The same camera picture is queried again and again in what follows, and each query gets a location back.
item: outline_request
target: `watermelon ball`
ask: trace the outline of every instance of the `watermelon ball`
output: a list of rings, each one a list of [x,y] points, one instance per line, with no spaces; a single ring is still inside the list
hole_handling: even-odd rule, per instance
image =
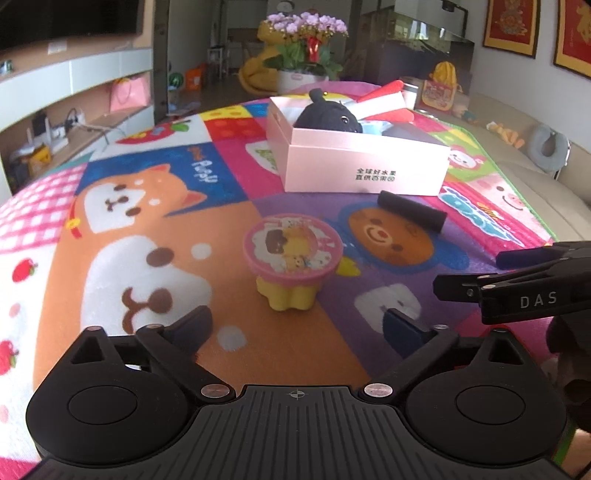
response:
[[[183,74],[182,73],[178,73],[178,72],[171,73],[168,76],[168,84],[171,87],[174,87],[176,89],[179,89],[179,88],[181,88],[183,86],[183,83],[184,83],[184,77],[183,77]]]

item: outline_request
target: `black plush toy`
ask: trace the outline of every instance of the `black plush toy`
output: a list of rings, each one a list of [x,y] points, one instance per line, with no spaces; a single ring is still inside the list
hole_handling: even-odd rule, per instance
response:
[[[294,127],[363,133],[363,128],[349,109],[341,103],[327,101],[322,89],[311,90],[310,99],[313,103],[304,108]]]

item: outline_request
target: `circular black disc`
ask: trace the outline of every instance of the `circular black disc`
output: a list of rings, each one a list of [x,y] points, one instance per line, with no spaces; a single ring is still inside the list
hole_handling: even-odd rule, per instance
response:
[[[174,383],[105,364],[52,372],[35,392],[27,426],[41,453],[82,465],[115,465],[160,450],[185,426],[187,400]]]
[[[432,448],[481,465],[547,455],[566,424],[566,408],[549,382],[522,365],[467,367],[430,377],[410,392],[406,414]]]

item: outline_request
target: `white flower pot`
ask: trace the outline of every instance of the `white flower pot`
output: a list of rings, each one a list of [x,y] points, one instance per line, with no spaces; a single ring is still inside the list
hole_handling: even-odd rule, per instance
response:
[[[328,80],[327,76],[311,75],[308,73],[286,72],[279,70],[277,73],[277,93],[285,95],[302,85],[309,83],[324,82]]]

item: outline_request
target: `television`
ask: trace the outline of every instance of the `television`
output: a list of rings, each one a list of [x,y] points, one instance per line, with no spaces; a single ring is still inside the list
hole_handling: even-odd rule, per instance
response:
[[[0,50],[89,35],[140,34],[144,0],[0,0]]]

